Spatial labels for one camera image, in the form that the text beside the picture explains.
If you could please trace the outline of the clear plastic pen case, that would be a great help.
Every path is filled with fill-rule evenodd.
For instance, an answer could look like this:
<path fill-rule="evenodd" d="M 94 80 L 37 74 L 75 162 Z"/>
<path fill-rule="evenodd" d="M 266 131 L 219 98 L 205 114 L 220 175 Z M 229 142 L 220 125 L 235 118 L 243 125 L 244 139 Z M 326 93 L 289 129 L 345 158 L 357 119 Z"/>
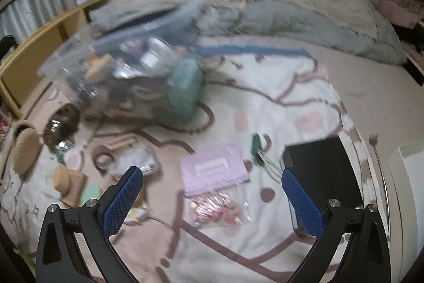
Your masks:
<path fill-rule="evenodd" d="M 162 168 L 156 151 L 149 145 L 137 144 L 128 146 L 113 155 L 113 162 L 108 168 L 108 173 L 120 178 L 130 167 L 138 167 L 144 176 L 153 175 Z"/>

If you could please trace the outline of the bag of pink beads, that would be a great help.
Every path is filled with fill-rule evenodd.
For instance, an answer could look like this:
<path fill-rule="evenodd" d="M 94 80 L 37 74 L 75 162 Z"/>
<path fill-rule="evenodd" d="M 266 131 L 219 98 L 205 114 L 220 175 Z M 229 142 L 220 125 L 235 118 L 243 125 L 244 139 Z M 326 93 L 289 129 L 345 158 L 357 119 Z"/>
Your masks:
<path fill-rule="evenodd" d="M 236 227 L 251 222 L 245 184 L 186 198 L 185 220 L 196 228 Z"/>

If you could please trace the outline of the white round tape dispenser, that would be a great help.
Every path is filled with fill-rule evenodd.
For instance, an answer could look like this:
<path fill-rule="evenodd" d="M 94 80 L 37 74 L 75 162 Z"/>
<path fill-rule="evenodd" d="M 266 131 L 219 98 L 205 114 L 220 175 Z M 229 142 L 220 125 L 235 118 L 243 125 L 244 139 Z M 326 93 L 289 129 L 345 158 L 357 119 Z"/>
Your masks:
<path fill-rule="evenodd" d="M 149 219 L 150 216 L 151 211 L 149 205 L 146 202 L 142 202 L 141 205 L 134 206 L 130 209 L 123 223 L 130 226 L 138 225 Z"/>

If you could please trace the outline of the brown fur scrunchie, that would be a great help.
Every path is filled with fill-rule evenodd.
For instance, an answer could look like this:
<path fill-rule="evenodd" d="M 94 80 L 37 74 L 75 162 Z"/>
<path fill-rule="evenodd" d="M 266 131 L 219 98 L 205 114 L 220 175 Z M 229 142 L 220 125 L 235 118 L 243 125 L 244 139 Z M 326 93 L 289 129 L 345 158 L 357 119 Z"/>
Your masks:
<path fill-rule="evenodd" d="M 80 112 L 71 103 L 59 107 L 46 123 L 42 138 L 46 146 L 53 148 L 78 130 Z"/>

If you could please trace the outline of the clear plastic storage bin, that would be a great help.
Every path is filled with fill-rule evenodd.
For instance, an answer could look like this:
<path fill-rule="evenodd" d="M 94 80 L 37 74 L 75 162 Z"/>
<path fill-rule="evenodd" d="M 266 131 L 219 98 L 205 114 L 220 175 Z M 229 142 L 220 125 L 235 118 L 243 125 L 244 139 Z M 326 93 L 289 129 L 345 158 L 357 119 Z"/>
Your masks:
<path fill-rule="evenodd" d="M 56 84 L 86 116 L 181 125 L 167 92 L 177 64 L 188 57 L 198 61 L 199 34 L 190 25 L 189 11 L 151 27 L 120 29 L 97 38 L 89 33 L 89 23 L 57 48 L 38 74 Z"/>

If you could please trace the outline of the grey quilted duvet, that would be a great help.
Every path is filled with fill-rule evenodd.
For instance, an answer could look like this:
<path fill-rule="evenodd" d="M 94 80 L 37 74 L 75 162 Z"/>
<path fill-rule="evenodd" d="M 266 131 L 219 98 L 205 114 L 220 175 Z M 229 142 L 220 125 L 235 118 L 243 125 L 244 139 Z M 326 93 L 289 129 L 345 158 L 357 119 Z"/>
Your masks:
<path fill-rule="evenodd" d="M 131 6 L 116 1 L 90 11 L 89 33 L 97 38 L 136 26 L 151 27 L 181 10 L 188 10 L 191 27 L 202 37 L 286 37 L 388 65 L 403 65 L 405 50 L 393 27 L 372 11 L 377 35 L 371 37 L 342 27 L 327 16 L 280 1 L 251 1 L 241 8 L 166 0 Z"/>

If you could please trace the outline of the grey curtain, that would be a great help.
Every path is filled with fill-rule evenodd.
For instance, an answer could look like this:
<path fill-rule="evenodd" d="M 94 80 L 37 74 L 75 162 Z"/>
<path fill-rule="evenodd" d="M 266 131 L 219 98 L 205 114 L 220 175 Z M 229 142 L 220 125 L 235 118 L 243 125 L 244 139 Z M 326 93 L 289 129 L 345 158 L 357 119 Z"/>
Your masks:
<path fill-rule="evenodd" d="M 11 35 L 22 42 L 76 5 L 76 0 L 14 0 L 1 8 L 1 36 Z"/>

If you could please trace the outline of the patterned pink white blanket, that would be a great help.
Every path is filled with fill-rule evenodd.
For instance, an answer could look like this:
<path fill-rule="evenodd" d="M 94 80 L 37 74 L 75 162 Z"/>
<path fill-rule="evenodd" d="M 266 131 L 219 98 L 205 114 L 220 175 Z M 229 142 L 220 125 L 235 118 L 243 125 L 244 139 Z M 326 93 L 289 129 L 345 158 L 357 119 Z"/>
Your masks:
<path fill-rule="evenodd" d="M 66 165 L 100 186 L 99 146 L 135 139 L 154 149 L 161 170 L 148 177 L 150 217 L 123 227 L 115 247 L 140 282 L 286 282 L 314 240 L 292 228 L 279 183 L 250 154 L 259 134 L 266 155 L 279 162 L 286 146 L 339 136 L 365 203 L 381 204 L 366 142 L 356 130 L 321 64 L 310 56 L 221 55 L 203 61 L 206 87 L 185 126 L 84 121 Z M 190 220 L 180 162 L 222 144 L 236 145 L 247 184 L 240 186 L 249 220 L 239 227 L 196 228 Z"/>

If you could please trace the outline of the lilac card booklet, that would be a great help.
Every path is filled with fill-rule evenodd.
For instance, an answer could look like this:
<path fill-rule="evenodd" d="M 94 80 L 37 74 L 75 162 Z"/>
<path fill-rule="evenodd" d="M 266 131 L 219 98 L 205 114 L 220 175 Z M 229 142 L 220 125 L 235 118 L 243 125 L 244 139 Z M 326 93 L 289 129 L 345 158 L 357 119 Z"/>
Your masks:
<path fill-rule="evenodd" d="M 184 156 L 180 161 L 180 173 L 187 197 L 229 188 L 250 180 L 235 143 L 220 144 Z"/>

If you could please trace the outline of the oval wooden box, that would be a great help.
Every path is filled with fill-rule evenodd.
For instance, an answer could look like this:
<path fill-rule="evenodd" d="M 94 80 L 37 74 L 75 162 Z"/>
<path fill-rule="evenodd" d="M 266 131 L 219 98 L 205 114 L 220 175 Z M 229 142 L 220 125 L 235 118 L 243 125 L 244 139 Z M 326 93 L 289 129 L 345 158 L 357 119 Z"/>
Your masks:
<path fill-rule="evenodd" d="M 72 186 L 72 178 L 70 175 L 70 170 L 63 164 L 58 164 L 56 166 L 53 177 L 52 177 L 53 188 L 61 193 L 66 195 Z"/>

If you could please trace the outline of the pink clothes pile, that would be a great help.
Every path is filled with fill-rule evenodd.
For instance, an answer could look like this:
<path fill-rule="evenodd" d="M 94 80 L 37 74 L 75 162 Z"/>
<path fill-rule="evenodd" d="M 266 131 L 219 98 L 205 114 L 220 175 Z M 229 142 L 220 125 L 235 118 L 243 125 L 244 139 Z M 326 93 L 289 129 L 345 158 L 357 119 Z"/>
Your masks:
<path fill-rule="evenodd" d="M 423 19 L 423 2 L 416 0 L 369 0 L 388 22 L 413 29 Z"/>

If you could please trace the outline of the wooden low shelf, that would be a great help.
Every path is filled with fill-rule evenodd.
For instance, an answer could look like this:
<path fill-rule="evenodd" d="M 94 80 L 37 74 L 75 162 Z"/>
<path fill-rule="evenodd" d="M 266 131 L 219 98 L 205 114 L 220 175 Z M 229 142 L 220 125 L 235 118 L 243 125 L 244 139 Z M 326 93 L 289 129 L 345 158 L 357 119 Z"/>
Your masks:
<path fill-rule="evenodd" d="M 1 98 L 15 118 L 22 117 L 21 107 L 42 80 L 37 75 L 41 64 L 89 23 L 89 11 L 109 1 L 88 0 L 61 13 L 26 38 L 1 63 Z"/>

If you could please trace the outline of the brown ribbon roll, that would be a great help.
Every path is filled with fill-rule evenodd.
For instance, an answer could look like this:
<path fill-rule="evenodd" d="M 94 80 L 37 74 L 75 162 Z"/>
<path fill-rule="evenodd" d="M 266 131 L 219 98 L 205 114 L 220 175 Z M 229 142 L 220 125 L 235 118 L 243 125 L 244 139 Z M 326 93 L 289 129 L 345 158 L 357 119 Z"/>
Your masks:
<path fill-rule="evenodd" d="M 91 152 L 91 159 L 94 167 L 99 172 L 107 172 L 116 166 L 116 158 L 107 146 L 100 145 L 93 148 Z"/>

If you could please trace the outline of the large black box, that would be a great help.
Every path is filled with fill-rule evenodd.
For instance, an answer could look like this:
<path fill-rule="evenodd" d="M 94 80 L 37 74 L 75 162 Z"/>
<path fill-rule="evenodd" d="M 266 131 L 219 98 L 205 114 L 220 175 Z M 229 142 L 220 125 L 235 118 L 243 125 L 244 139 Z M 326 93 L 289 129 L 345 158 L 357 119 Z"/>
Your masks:
<path fill-rule="evenodd" d="M 364 204 L 354 170 L 338 136 L 287 146 L 282 188 L 306 233 L 320 238 L 329 218 L 326 202 L 348 208 Z"/>

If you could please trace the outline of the teal bottle in bin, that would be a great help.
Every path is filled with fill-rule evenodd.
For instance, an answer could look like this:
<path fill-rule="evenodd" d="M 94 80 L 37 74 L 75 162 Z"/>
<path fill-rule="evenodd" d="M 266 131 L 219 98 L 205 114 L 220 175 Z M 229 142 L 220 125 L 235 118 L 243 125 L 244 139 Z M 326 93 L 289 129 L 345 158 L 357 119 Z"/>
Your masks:
<path fill-rule="evenodd" d="M 204 80 L 203 70 L 193 57 L 183 58 L 173 70 L 167 97 L 177 123 L 185 124 L 193 118 Z"/>

